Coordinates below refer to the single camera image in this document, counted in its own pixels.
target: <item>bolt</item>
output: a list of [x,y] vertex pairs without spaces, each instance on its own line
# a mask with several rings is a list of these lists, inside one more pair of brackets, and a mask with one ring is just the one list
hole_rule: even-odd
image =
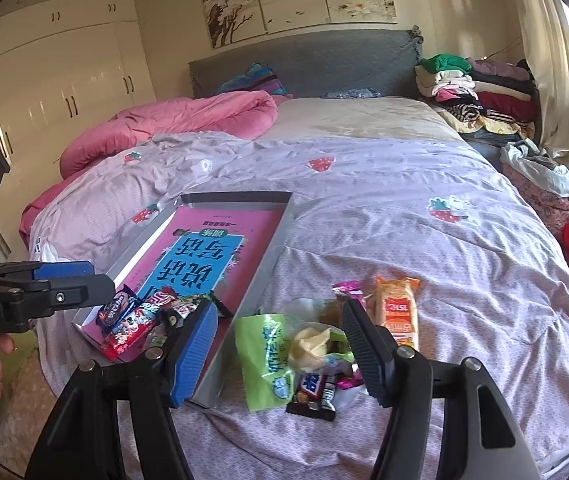
[[156,361],[162,357],[162,348],[159,346],[152,346],[147,349],[144,356],[151,361]]
[[413,350],[410,346],[400,345],[397,349],[397,355],[404,359],[413,359],[415,350]]
[[478,359],[475,359],[474,357],[469,357],[468,359],[466,359],[464,361],[464,365],[469,370],[473,370],[474,372],[477,372],[478,370],[480,370],[480,368],[482,368],[482,363]]
[[96,362],[93,361],[93,359],[86,359],[80,363],[80,366],[78,368],[80,368],[81,372],[90,372],[95,367]]

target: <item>gray box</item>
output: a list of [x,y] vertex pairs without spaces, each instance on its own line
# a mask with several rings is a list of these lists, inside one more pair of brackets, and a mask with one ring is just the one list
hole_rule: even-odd
[[[224,334],[220,346],[211,359],[208,368],[200,377],[191,402],[203,408],[213,408],[218,400],[224,384],[226,370],[231,367],[232,360],[236,357],[236,345],[234,339],[234,323],[238,317],[252,316],[255,314],[266,283],[271,277],[280,252],[284,248],[284,241],[288,228],[293,221],[292,193],[285,191],[239,191],[239,192],[215,192],[215,193],[190,193],[180,195],[172,206],[167,206],[155,217],[146,229],[135,239],[133,244],[124,251],[122,256],[111,266],[107,275],[114,281],[121,281],[132,268],[132,260],[139,260],[138,252],[144,247],[149,247],[152,235],[168,221],[170,216],[180,206],[202,209],[225,209],[225,210],[281,210],[280,222],[274,231],[269,245],[264,251],[260,264],[247,287],[244,297],[235,311],[229,329]],[[82,327],[94,322],[100,310],[99,306],[82,308],[72,319],[76,329],[93,346],[97,346]]]

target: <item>curtain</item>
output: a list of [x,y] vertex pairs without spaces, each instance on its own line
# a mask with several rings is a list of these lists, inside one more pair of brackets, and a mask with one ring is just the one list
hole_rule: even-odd
[[540,145],[569,168],[569,26],[561,0],[516,0],[524,55],[539,89]]

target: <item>white wardrobe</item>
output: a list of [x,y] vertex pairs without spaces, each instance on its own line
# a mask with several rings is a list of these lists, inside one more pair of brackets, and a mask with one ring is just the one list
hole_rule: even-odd
[[155,101],[133,0],[50,0],[0,17],[0,232],[26,258],[25,206],[61,182],[58,162],[82,131]]

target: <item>headboard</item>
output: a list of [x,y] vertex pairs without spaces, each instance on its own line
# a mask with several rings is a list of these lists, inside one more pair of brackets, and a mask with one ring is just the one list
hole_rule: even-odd
[[253,63],[269,66],[294,97],[373,88],[417,98],[413,67],[422,58],[420,30],[360,28],[306,32],[261,41],[189,63],[194,97],[210,97]]

